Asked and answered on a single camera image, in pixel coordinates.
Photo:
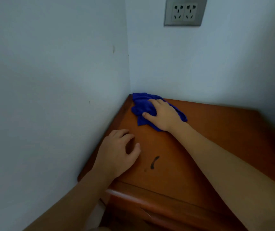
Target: outlet faceplate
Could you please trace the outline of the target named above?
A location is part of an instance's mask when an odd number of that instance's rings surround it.
[[[165,26],[200,26],[207,0],[166,0]]]

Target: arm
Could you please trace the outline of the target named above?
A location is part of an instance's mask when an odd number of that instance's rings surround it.
[[[128,130],[112,131],[103,140],[92,170],[24,231],[82,230],[100,196],[116,177],[133,165],[140,154],[139,143],[131,154],[126,154],[126,144],[134,138],[134,135],[126,133]]]
[[[182,122],[167,102],[150,100],[157,116],[143,116],[170,132],[248,230],[275,230],[275,182]]]

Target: wooden table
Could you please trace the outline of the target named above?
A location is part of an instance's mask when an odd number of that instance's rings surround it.
[[[275,181],[275,141],[254,110],[169,100],[203,136],[251,164]],[[129,95],[103,138],[129,129],[142,152],[135,164],[114,180],[103,202],[171,230],[246,230],[213,189],[188,152],[167,132],[137,126]],[[93,152],[78,181],[92,168]]]

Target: cleaning rag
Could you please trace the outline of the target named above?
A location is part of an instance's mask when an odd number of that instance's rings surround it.
[[[153,104],[151,104],[151,102],[148,101],[149,99],[163,100],[163,101],[165,101],[165,100],[158,95],[151,95],[148,93],[133,93],[132,99],[133,99],[133,102],[135,103],[135,106],[133,106],[131,108],[131,111],[137,116],[137,125],[142,126],[142,125],[148,124],[155,130],[162,131],[158,127],[156,127],[154,124],[152,124],[150,121],[146,120],[142,116],[142,114],[143,114],[143,112],[147,112],[152,116],[156,116],[156,109],[153,106]],[[172,105],[172,104],[169,104],[169,105],[172,106],[177,111],[177,113],[179,114],[182,121],[184,121],[184,122],[187,121],[187,117],[185,116],[185,114],[183,112],[181,112],[174,105]]]

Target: wall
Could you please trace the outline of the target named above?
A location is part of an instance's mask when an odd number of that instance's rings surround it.
[[[0,0],[0,230],[76,184],[128,73],[124,0]]]
[[[131,89],[250,107],[275,124],[275,0],[208,0],[201,27],[164,27],[165,0],[126,0]]]

